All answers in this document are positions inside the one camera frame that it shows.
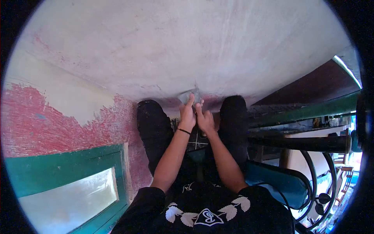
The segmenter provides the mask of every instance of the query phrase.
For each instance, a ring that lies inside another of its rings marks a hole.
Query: red wall
[[[13,84],[1,100],[1,143],[5,157],[71,152],[128,142],[132,187],[149,185],[148,159],[136,124],[136,103],[120,95],[83,127],[46,102],[35,88]]]

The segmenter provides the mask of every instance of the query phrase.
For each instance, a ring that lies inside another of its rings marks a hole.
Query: green window frame
[[[118,200],[69,233],[107,234],[128,203],[124,144],[61,154],[7,158],[6,167],[17,198],[54,189],[114,167]]]

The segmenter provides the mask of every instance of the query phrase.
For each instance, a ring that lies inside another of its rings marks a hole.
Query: hand
[[[202,113],[202,105],[200,103],[196,104],[196,112],[197,112],[197,124],[201,131],[203,131],[208,138],[210,138],[213,134],[217,132],[214,129],[214,119],[213,115],[210,111],[205,111],[204,114]]]
[[[195,95],[190,94],[190,99],[186,105],[183,105],[179,108],[181,112],[181,122],[178,125],[178,128],[191,132],[192,128],[196,125],[196,115],[193,113],[192,105],[195,101]]]

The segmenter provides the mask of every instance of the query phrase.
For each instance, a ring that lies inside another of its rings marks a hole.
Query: knee
[[[235,104],[235,105],[238,105],[238,104],[245,105],[246,104],[243,96],[241,96],[241,95],[229,96],[229,97],[225,98],[223,103],[224,104]]]
[[[155,105],[159,106],[158,102],[149,99],[149,100],[144,100],[144,101],[139,102],[137,106],[138,108],[141,108],[143,106],[155,106]]]

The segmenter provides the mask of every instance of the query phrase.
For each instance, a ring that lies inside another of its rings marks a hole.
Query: fluorescent light
[[[343,60],[341,60],[338,56],[334,56],[334,59],[335,61],[338,61],[340,63],[340,65],[342,65],[344,67],[344,69],[346,70],[346,72],[348,72],[348,74],[356,81],[356,83],[358,84],[358,86],[360,87],[360,89],[362,89],[360,83],[358,82],[358,80],[356,79],[355,75],[353,75],[352,71],[348,69],[348,67],[345,65],[345,63],[343,62]]]

